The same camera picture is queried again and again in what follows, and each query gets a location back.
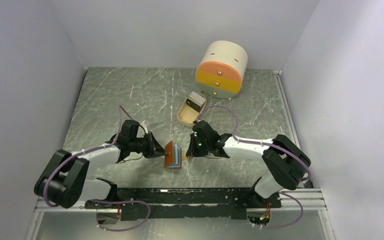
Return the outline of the brown leather card holder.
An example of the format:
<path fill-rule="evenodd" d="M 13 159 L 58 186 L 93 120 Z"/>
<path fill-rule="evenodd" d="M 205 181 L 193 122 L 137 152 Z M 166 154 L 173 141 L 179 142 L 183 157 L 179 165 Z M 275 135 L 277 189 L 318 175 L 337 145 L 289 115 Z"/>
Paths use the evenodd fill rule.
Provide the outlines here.
<path fill-rule="evenodd" d="M 169 170 L 181 169 L 183 161 L 188 161 L 191 157 L 183 155 L 182 148 L 178 144 L 170 141 L 164 147 L 166 155 L 164 156 L 164 167 Z"/>

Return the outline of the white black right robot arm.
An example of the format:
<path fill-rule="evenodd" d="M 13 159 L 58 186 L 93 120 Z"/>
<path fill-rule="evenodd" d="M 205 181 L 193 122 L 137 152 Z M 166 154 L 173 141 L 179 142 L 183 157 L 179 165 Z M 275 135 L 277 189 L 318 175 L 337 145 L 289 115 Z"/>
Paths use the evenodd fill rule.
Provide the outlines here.
<path fill-rule="evenodd" d="M 296 190 L 310 176 L 311 160 L 287 136 L 273 139 L 240 138 L 231 133 L 218 134 L 208 122 L 195 122 L 190 134 L 187 157 L 204 157 L 211 153 L 221 158 L 261 160 L 269 174 L 259 178 L 250 193 L 250 202 L 262 207 L 269 197 L 283 190 Z"/>

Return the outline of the stack of credit cards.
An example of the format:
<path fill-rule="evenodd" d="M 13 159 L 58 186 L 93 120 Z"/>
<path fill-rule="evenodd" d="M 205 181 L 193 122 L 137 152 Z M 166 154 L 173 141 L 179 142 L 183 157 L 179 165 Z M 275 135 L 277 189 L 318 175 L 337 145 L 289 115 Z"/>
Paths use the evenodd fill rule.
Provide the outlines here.
<path fill-rule="evenodd" d="M 186 98 L 186 105 L 198 113 L 201 112 L 206 103 L 207 99 L 195 91 L 191 92 Z"/>

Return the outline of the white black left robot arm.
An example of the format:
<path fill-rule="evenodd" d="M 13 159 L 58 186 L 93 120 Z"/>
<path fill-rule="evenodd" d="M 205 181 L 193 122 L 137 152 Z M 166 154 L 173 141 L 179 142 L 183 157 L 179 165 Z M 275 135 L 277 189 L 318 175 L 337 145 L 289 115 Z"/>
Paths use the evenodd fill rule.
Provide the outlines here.
<path fill-rule="evenodd" d="M 33 188 L 50 207 L 71 208 L 78 201 L 97 200 L 106 208 L 119 201 L 118 186 L 106 179 L 88 179 L 90 171 L 110 164 L 121 163 L 131 153 L 151 159 L 166 156 L 166 150 L 152 132 L 145 130 L 138 136 L 142 125 L 132 119 L 120 121 L 117 133 L 109 141 L 88 150 L 69 152 L 57 150 L 46 165 Z"/>

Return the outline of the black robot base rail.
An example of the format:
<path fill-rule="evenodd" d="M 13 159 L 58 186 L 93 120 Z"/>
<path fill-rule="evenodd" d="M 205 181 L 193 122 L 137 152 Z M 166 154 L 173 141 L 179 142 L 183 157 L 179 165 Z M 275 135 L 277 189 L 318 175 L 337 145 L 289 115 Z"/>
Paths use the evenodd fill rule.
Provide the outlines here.
<path fill-rule="evenodd" d="M 118 188 L 112 204 L 88 200 L 86 209 L 120 210 L 121 220 L 218 218 L 247 219 L 248 209 L 280 208 L 280 195 L 259 196 L 250 187 L 233 188 Z"/>

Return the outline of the beige oval card tray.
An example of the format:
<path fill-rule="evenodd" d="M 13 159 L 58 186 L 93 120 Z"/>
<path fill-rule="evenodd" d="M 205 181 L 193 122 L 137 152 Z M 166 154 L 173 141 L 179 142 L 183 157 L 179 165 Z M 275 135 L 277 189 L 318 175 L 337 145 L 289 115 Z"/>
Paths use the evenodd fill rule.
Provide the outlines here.
<path fill-rule="evenodd" d="M 194 121 L 197 119 L 199 114 L 203 112 L 204 108 L 201 110 L 201 112 L 197 112 L 186 104 L 186 99 L 185 99 L 185 101 L 183 102 L 183 104 L 181 105 L 180 109 L 177 112 L 177 120 L 180 124 L 186 127 L 192 127 L 194 125 Z"/>

